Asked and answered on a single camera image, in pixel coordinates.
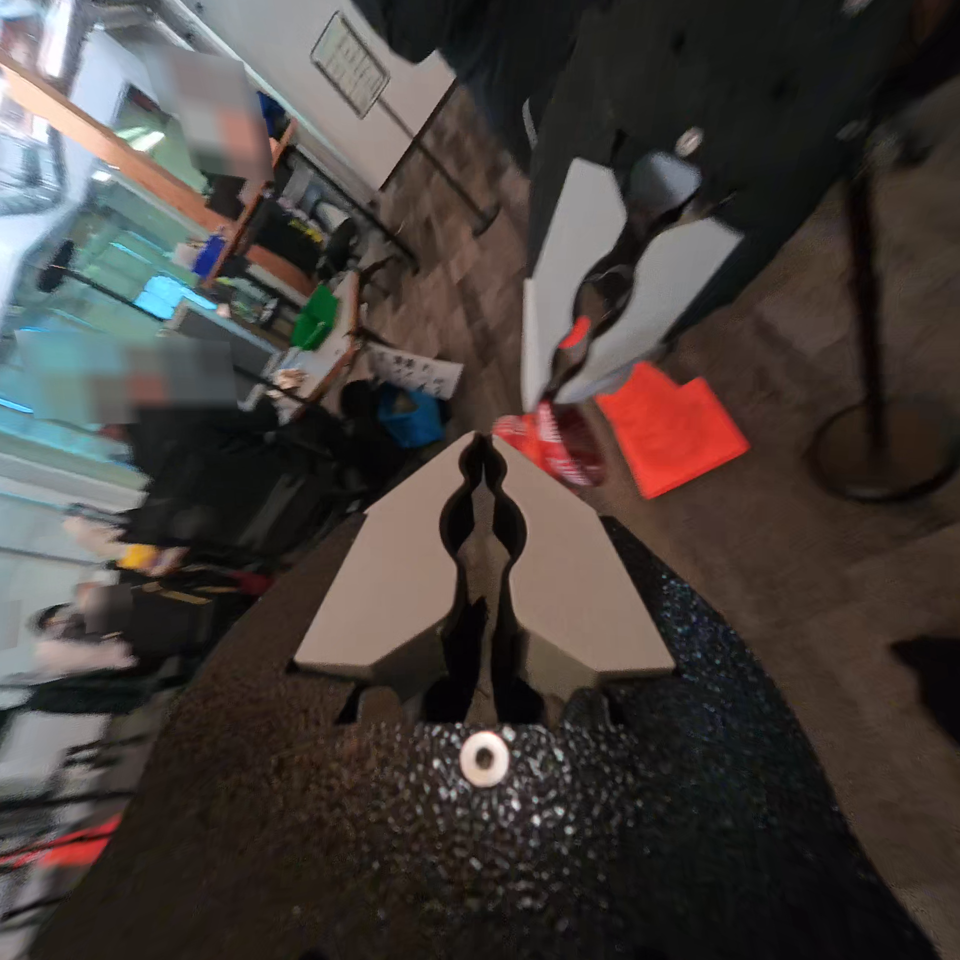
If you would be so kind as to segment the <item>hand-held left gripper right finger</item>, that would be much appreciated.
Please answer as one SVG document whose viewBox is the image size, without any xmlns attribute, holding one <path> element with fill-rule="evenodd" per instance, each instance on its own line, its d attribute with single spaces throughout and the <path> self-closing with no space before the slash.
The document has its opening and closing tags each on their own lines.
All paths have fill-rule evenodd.
<svg viewBox="0 0 960 960">
<path fill-rule="evenodd" d="M 673 655 L 599 514 L 504 440 L 489 441 L 493 533 L 508 553 L 491 643 L 498 706 L 528 690 L 578 690 L 670 675 Z"/>
</svg>

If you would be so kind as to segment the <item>orange striped traffic cone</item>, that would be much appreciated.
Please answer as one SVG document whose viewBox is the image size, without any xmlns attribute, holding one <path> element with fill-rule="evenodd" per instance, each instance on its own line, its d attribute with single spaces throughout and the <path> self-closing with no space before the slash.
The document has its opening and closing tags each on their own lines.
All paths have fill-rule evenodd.
<svg viewBox="0 0 960 960">
<path fill-rule="evenodd" d="M 702 377 L 682 385 L 649 362 L 595 399 L 642 498 L 668 494 L 750 451 Z"/>
</svg>

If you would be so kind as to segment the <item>white sign stand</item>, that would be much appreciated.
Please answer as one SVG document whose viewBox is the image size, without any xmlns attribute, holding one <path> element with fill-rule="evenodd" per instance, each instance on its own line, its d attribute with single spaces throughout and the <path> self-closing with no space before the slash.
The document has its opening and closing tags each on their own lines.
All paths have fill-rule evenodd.
<svg viewBox="0 0 960 960">
<path fill-rule="evenodd" d="M 341 10 L 334 11 L 324 26 L 311 51 L 310 61 L 359 120 L 366 119 L 373 109 L 385 114 L 466 206 L 474 221 L 473 236 L 486 234 L 498 218 L 499 202 L 482 208 L 434 151 L 426 146 L 424 135 L 414 132 L 384 100 L 390 74 Z"/>
</svg>

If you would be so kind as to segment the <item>printed paper sheet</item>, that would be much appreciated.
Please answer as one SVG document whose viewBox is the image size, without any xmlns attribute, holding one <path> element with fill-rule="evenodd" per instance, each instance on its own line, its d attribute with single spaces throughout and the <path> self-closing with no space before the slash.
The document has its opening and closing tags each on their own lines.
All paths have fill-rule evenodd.
<svg viewBox="0 0 960 960">
<path fill-rule="evenodd" d="M 445 402 L 453 398 L 464 371 L 459 362 L 426 357 L 382 343 L 368 343 L 365 353 L 370 371 L 380 381 Z"/>
</svg>

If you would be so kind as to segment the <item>green tray bin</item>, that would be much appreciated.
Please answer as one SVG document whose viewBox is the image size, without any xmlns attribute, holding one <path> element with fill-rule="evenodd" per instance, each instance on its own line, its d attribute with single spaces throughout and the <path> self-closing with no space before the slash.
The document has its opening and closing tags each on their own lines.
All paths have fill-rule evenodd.
<svg viewBox="0 0 960 960">
<path fill-rule="evenodd" d="M 291 347 L 302 352 L 318 349 L 335 329 L 340 300 L 329 286 L 319 284 L 296 317 Z"/>
</svg>

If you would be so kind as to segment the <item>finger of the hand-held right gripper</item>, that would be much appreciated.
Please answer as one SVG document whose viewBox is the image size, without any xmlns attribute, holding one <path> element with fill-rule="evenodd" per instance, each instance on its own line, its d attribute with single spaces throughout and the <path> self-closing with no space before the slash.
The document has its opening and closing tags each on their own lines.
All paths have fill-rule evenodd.
<svg viewBox="0 0 960 960">
<path fill-rule="evenodd" d="M 614 173 L 572 161 L 540 248 L 523 284 L 521 402 L 533 409 L 551 378 L 553 356 L 574 322 L 584 276 L 611 251 L 627 223 Z"/>
<path fill-rule="evenodd" d="M 596 395 L 664 341 L 744 236 L 717 218 L 673 226 L 631 273 L 618 263 L 583 277 L 574 321 L 553 356 L 548 399 L 575 403 Z"/>
</svg>

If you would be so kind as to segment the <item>black framed floor sign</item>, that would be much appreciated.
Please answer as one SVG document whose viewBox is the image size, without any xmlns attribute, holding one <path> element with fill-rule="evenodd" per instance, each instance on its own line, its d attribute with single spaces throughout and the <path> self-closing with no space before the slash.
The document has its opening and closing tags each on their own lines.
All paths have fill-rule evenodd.
<svg viewBox="0 0 960 960">
<path fill-rule="evenodd" d="M 866 145 L 845 175 L 849 292 L 861 398 L 825 420 L 806 462 L 819 485 L 866 504 L 928 496 L 958 473 L 958 427 L 941 404 L 890 393 L 882 337 L 873 164 Z"/>
</svg>

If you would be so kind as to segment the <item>red white yo-yo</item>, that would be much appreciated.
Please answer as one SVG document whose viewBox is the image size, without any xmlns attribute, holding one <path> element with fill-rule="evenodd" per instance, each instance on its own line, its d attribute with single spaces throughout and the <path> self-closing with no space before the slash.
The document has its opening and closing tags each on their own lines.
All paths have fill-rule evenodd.
<svg viewBox="0 0 960 960">
<path fill-rule="evenodd" d="M 602 451 L 589 423 L 574 406 L 544 399 L 532 412 L 499 417 L 491 429 L 494 438 L 565 486 L 592 489 L 605 481 Z"/>
</svg>

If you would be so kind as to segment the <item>wooden post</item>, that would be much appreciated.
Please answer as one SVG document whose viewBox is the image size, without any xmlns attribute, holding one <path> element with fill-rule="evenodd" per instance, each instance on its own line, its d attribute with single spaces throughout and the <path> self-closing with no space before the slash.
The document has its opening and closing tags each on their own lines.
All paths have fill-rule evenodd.
<svg viewBox="0 0 960 960">
<path fill-rule="evenodd" d="M 70 102 L 65 94 L 30 68 L 6 53 L 1 54 L 1 66 L 6 91 L 14 102 L 47 120 L 66 138 L 115 168 L 127 180 L 144 188 L 150 198 L 174 210 L 201 231 L 223 237 L 223 248 L 203 279 L 205 288 L 213 287 L 229 259 L 242 256 L 250 266 L 275 282 L 280 293 L 290 301 L 303 305 L 311 296 L 316 284 L 305 272 L 254 243 L 251 222 L 266 196 L 268 180 L 253 180 L 242 214 L 234 221 L 226 219 L 207 207 L 200 193 Z"/>
</svg>

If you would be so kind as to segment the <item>blue bag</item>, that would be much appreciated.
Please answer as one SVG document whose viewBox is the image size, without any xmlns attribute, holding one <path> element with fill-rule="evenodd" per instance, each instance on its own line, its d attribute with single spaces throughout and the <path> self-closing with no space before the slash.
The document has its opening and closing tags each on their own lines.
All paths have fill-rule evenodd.
<svg viewBox="0 0 960 960">
<path fill-rule="evenodd" d="M 377 390 L 379 425 L 402 450 L 422 450 L 447 436 L 441 405 L 434 396 L 384 383 Z"/>
</svg>

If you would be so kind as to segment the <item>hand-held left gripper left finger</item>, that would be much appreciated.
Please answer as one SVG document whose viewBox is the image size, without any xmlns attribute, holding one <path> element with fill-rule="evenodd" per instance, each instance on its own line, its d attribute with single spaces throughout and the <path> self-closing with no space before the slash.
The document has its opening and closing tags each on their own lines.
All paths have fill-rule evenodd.
<svg viewBox="0 0 960 960">
<path fill-rule="evenodd" d="M 402 703 L 436 685 L 465 710 L 479 677 L 483 603 L 459 550 L 474 531 L 483 438 L 463 436 L 364 513 L 295 653 L 300 670 L 387 687 Z"/>
</svg>

